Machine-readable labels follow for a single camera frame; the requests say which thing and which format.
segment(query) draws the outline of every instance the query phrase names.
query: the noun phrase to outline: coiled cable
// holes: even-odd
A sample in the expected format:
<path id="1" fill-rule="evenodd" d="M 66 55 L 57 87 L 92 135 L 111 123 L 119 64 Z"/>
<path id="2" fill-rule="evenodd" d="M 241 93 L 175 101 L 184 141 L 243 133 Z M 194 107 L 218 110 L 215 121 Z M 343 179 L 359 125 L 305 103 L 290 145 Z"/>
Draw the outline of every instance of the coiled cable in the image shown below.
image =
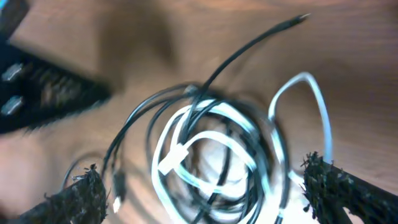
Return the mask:
<path id="1" fill-rule="evenodd" d="M 201 219 L 210 223 L 219 223 L 219 220 L 215 217 L 215 214 L 218 212 L 240 213 L 236 220 L 238 223 L 255 223 L 266 195 L 271 193 L 271 188 L 269 187 L 269 174 L 271 172 L 271 167 L 270 164 L 267 163 L 266 156 L 266 151 L 269 150 L 269 146 L 261 134 L 261 128 L 257 125 L 255 119 L 253 119 L 259 118 L 267 125 L 272 126 L 272 131 L 270 133 L 272 145 L 284 171 L 282 199 L 279 206 L 279 215 L 275 221 L 276 223 L 280 223 L 283 220 L 283 211 L 287 206 L 289 199 L 289 172 L 292 172 L 290 171 L 289 154 L 287 153 L 285 142 L 282 139 L 279 127 L 277 127 L 274 122 L 275 108 L 277 99 L 282 92 L 298 81 L 307 81 L 313 88 L 318 105 L 321 108 L 320 111 L 324 125 L 325 142 L 327 142 L 325 143 L 325 155 L 327 154 L 326 158 L 331 160 L 332 145 L 331 131 L 329 132 L 330 124 L 328 123 L 325 103 L 323 102 L 315 79 L 313 79 L 309 73 L 301 73 L 291 79 L 291 81 L 277 92 L 270 105 L 268 115 L 245 101 L 226 99 L 209 89 L 209 87 L 221 71 L 247 49 L 272 34 L 276 34 L 301 23 L 307 16 L 308 14 L 297 16 L 289 21 L 278 24 L 267 32 L 261 34 L 256 39 L 250 41 L 222 63 L 202 86 L 196 83 L 181 84 L 162 90 L 144 100 L 133 110 L 126 120 L 125 125 L 111 143 L 104 157 L 101 176 L 104 178 L 104 173 L 112 155 L 112 169 L 114 173 L 116 172 L 114 167 L 116 156 L 126 132 L 131 125 L 149 110 L 163 105 L 156 112 L 148 125 L 146 135 L 146 156 L 148 164 L 150 164 L 152 184 L 170 217 L 177 223 L 198 223 Z M 181 92 L 186 89 L 190 90 L 183 94 L 177 93 L 178 91 Z M 192 100 L 191 105 L 180 109 L 172 116 L 160 135 L 154 155 L 152 155 L 149 139 L 155 122 L 167 108 L 179 101 L 187 99 Z M 227 124 L 227 134 L 215 131 L 203 131 L 193 136 L 196 124 L 204 117 L 217 118 Z M 242 144 L 231 138 L 230 134 L 232 129 L 229 124 L 234 124 L 231 125 L 234 127 L 233 129 L 239 129 L 239 137 L 243 142 Z M 169 136 L 169 132 L 171 132 L 171 130 L 174 131 L 172 134 L 172 142 L 169 153 L 164 156 L 165 140 Z M 229 169 L 229 165 L 227 164 L 230 155 L 228 156 L 228 153 L 226 154 L 226 161 L 224 162 L 223 170 L 216 184 L 205 182 L 204 180 L 195 177 L 187 170 L 185 157 L 189 154 L 188 149 L 192 148 L 191 146 L 195 141 L 203 138 L 221 142 L 228 148 L 227 152 L 234 152 L 244 161 L 247 172 L 246 190 L 240 198 L 231 200 L 230 198 L 234 195 L 234 192 L 231 191 L 231 187 L 224 185 Z M 171 170 L 174 170 L 174 172 L 185 182 L 185 186 L 193 196 L 193 204 L 199 209 L 198 214 L 193 220 L 189 219 L 175 204 L 177 198 L 173 196 L 167 183 L 167 174 Z M 211 195 L 209 198 L 205 198 L 200 192 L 211 193 Z"/>

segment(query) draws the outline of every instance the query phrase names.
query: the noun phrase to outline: wood grain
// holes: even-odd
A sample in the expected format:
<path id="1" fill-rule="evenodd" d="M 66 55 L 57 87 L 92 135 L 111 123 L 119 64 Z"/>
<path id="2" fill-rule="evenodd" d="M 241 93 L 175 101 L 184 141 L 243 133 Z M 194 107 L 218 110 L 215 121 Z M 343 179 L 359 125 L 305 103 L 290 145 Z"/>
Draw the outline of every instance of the wood grain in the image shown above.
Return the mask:
<path id="1" fill-rule="evenodd" d="M 16 214 L 41 202 L 44 192 L 59 188 L 74 158 L 109 146 L 145 97 L 176 83 L 206 80 L 238 47 L 307 12 L 312 13 L 308 21 L 255 46 L 215 85 L 260 98 L 266 106 L 290 77 L 311 72 L 330 112 L 335 164 L 398 194 L 396 1 L 35 0 L 12 42 L 87 77 L 106 80 L 115 96 L 98 110 L 29 136 L 3 136 L 0 181 L 8 184 L 0 186 L 0 205 Z M 126 205 L 119 221 L 109 218 L 112 223 L 152 223 L 143 218 L 143 209 L 158 222 L 170 222 L 150 182 L 137 181 L 137 173 L 149 180 L 142 131 L 149 118 L 139 120 L 125 142 L 126 160 L 135 167 L 129 180 L 132 201 L 141 209 Z M 299 168 L 305 153 L 319 151 L 323 144 L 309 88 L 300 85 L 286 93 L 278 118 Z M 154 136 L 166 119 L 159 121 Z"/>

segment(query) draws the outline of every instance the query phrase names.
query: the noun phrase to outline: black fuzzy object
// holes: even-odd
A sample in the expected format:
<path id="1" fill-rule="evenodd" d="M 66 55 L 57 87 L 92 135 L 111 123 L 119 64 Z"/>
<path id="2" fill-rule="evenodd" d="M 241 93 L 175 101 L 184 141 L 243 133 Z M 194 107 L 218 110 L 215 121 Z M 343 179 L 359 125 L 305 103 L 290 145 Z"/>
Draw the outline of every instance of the black fuzzy object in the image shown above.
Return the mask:
<path id="1" fill-rule="evenodd" d="M 398 223 L 398 196 L 325 163 L 317 152 L 303 166 L 304 196 L 321 224 L 352 223 L 343 207 L 365 224 Z"/>
<path id="2" fill-rule="evenodd" d="M 85 178 L 7 224 L 100 224 L 106 216 L 106 190 L 95 165 Z"/>

